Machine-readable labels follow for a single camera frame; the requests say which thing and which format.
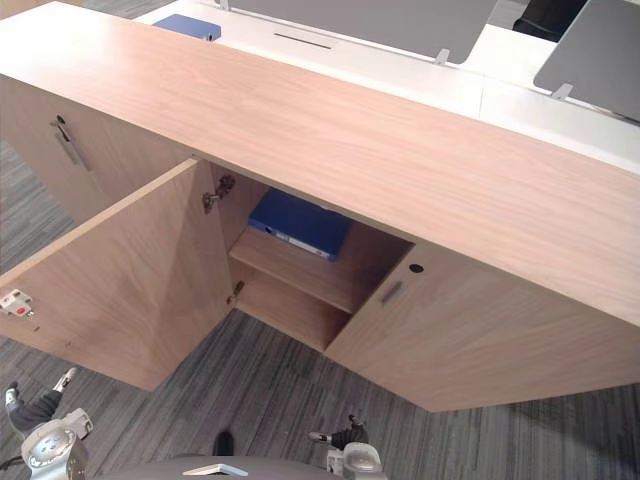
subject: cabinet door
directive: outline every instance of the cabinet door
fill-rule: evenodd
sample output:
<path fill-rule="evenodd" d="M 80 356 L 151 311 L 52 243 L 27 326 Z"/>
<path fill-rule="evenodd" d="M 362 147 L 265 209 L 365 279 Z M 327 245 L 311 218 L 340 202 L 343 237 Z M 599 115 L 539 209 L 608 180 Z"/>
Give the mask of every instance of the cabinet door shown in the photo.
<path fill-rule="evenodd" d="M 640 328 L 435 245 L 415 246 L 326 354 L 432 411 L 640 380 Z"/>
<path fill-rule="evenodd" d="M 0 334 L 152 390 L 228 313 L 231 280 L 209 165 L 188 160 L 0 277 L 35 315 Z"/>
<path fill-rule="evenodd" d="M 3 78 L 0 135 L 77 223 L 189 155 L 165 138 Z"/>

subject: cabinet top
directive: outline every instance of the cabinet top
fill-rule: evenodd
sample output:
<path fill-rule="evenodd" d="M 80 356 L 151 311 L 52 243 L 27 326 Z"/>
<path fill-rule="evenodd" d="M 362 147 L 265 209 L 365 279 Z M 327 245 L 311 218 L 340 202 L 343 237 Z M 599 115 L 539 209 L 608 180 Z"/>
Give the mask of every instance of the cabinet top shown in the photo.
<path fill-rule="evenodd" d="M 0 74 L 640 325 L 640 177 L 632 173 L 57 2 L 0 22 Z"/>

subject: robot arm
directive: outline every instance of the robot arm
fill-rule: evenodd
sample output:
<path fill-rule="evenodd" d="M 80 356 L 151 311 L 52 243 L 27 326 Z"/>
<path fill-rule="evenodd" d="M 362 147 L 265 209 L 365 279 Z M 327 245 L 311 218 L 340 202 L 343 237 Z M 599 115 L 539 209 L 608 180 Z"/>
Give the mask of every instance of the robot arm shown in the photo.
<path fill-rule="evenodd" d="M 82 444 L 92 430 L 89 416 L 80 408 L 61 419 L 53 415 L 62 392 L 75 376 L 74 367 L 38 400 L 25 404 L 17 382 L 5 392 L 5 409 L 13 429 L 23 438 L 21 454 L 32 480 L 84 480 L 87 451 Z"/>

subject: gray desk divider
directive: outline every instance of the gray desk divider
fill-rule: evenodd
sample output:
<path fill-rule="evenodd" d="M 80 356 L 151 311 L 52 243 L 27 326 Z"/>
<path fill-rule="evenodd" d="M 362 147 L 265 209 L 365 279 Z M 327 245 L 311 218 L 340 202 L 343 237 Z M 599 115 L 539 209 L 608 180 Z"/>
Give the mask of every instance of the gray desk divider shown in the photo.
<path fill-rule="evenodd" d="M 533 83 L 640 121 L 640 4 L 590 0 Z"/>
<path fill-rule="evenodd" d="M 231 8 L 464 62 L 496 0 L 228 0 Z"/>

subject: lock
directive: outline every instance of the lock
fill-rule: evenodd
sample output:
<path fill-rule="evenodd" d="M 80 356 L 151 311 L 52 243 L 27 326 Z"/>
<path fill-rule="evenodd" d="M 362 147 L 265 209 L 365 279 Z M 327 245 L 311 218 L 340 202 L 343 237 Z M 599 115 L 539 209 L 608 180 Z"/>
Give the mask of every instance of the lock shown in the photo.
<path fill-rule="evenodd" d="M 34 313 L 31 308 L 31 297 L 15 289 L 0 298 L 0 312 L 18 317 L 31 317 Z"/>

